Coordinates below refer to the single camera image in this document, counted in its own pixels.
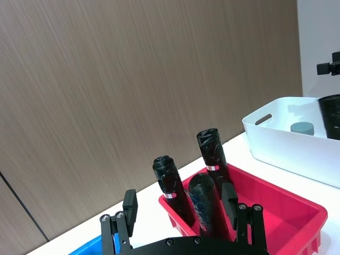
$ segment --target red plastic bin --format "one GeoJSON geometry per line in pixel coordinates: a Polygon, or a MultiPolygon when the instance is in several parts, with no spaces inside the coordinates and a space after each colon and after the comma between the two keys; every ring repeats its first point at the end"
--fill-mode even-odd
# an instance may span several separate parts
{"type": "MultiPolygon", "coordinates": [[[[239,196],[239,202],[246,203],[248,206],[255,203],[263,206],[267,247],[271,255],[312,255],[313,252],[318,252],[320,231],[327,219],[327,211],[324,207],[232,165],[228,165],[228,170],[239,196]]],[[[183,181],[185,189],[188,189],[191,177],[183,181]]],[[[183,236],[199,235],[197,219],[190,227],[166,203],[164,196],[161,196],[158,201],[168,212],[172,225],[183,236]]],[[[224,218],[231,240],[234,240],[236,232],[232,229],[225,212],[224,218]]]]}

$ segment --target gray bottle cap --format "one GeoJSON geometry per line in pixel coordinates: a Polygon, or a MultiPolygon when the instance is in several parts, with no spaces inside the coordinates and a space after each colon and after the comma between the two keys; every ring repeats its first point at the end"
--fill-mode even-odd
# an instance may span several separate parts
{"type": "Polygon", "coordinates": [[[314,135],[314,125],[309,122],[297,122],[291,125],[291,132],[314,135]]]}

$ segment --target white label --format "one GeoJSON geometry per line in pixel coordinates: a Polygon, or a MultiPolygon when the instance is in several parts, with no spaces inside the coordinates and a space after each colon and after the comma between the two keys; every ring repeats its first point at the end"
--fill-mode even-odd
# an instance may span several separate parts
{"type": "Polygon", "coordinates": [[[219,166],[207,166],[207,170],[216,171],[216,170],[219,170],[219,166]]]}
{"type": "Polygon", "coordinates": [[[177,197],[176,193],[171,193],[171,194],[164,194],[165,198],[175,198],[177,197]]]}

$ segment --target white plastic bin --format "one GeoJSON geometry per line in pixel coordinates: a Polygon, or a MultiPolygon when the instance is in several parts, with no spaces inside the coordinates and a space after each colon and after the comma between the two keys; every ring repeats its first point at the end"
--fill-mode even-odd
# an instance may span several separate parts
{"type": "Polygon", "coordinates": [[[242,122],[254,158],[340,188],[340,141],[327,138],[318,98],[279,98],[242,122]],[[312,123],[314,136],[290,132],[296,122],[312,123]]]}

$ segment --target wood grain wall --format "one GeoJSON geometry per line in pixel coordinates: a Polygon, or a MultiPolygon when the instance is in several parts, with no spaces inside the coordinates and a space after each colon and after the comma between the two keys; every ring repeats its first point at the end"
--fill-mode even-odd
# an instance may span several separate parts
{"type": "Polygon", "coordinates": [[[0,1],[0,171],[52,239],[301,95],[299,56],[293,0],[0,1]]]}
{"type": "Polygon", "coordinates": [[[0,254],[20,255],[46,243],[1,178],[0,194],[0,254]]]}

